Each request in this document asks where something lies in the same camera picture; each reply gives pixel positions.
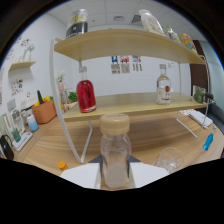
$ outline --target wooden desk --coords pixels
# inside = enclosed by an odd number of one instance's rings
[[[203,145],[208,135],[211,133],[213,125],[210,125],[208,130],[203,129],[199,139],[196,139],[186,128],[176,121],[176,114],[176,112],[168,112],[131,116],[130,131],[128,133],[132,144],[131,155],[141,160],[143,163],[152,165],[163,149],[175,147],[184,153],[185,158],[182,168],[219,159],[224,146],[224,137],[221,131],[217,128],[214,141],[209,150],[203,152]],[[194,120],[181,113],[179,119],[196,134],[199,134],[200,126]],[[89,132],[88,122],[67,122],[66,125],[77,151],[81,156],[86,136]],[[102,133],[100,132],[99,121],[92,121],[92,126],[93,134],[84,164],[100,154]],[[77,162],[73,155],[57,117],[50,123],[42,125],[40,129],[34,133],[30,142],[28,142],[19,153],[15,152],[15,160],[37,166],[57,176],[60,176],[62,173],[57,167],[57,163],[60,160],[65,161],[68,168],[82,165]],[[105,185],[103,179],[101,189],[113,190]]]

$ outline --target clear plastic bottle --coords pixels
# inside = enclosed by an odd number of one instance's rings
[[[87,68],[79,68],[81,81],[76,87],[79,109],[82,113],[88,113],[96,110],[96,99],[92,82],[87,80]]]
[[[121,187],[128,180],[128,158],[131,154],[131,143],[127,136],[129,128],[130,118],[125,114],[108,114],[100,118],[103,174],[110,188]]]
[[[152,15],[151,12],[141,9],[139,10],[139,13],[141,15],[142,24],[145,31],[165,36],[159,21]]]
[[[171,81],[166,75],[166,65],[160,64],[161,75],[157,79],[156,103],[168,105],[171,102]]]

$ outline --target box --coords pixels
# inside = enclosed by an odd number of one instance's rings
[[[32,112],[38,124],[46,124],[57,115],[54,100],[33,106]]]

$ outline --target glass bottle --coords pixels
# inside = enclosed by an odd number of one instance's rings
[[[157,104],[168,105],[171,102],[171,81],[166,75],[166,65],[160,64],[161,75],[157,79]]]
[[[92,82],[87,80],[87,67],[79,68],[81,81],[76,87],[79,109],[82,113],[88,113],[96,110],[96,99]]]
[[[130,118],[125,114],[107,114],[100,118],[103,133],[100,150],[103,157],[103,175],[111,188],[124,186],[128,181],[128,158],[131,143],[127,132]]]

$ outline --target blue object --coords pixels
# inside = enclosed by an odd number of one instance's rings
[[[206,142],[205,142],[205,144],[204,144],[204,150],[208,150],[208,148],[209,148],[209,146],[211,145],[211,143],[213,142],[213,133],[211,133],[209,136],[208,136],[208,138],[207,138],[207,140],[206,140]]]
[[[36,119],[33,115],[30,115],[27,118],[27,122],[28,122],[29,129],[30,129],[31,132],[34,132],[39,128],[38,125],[37,125]]]

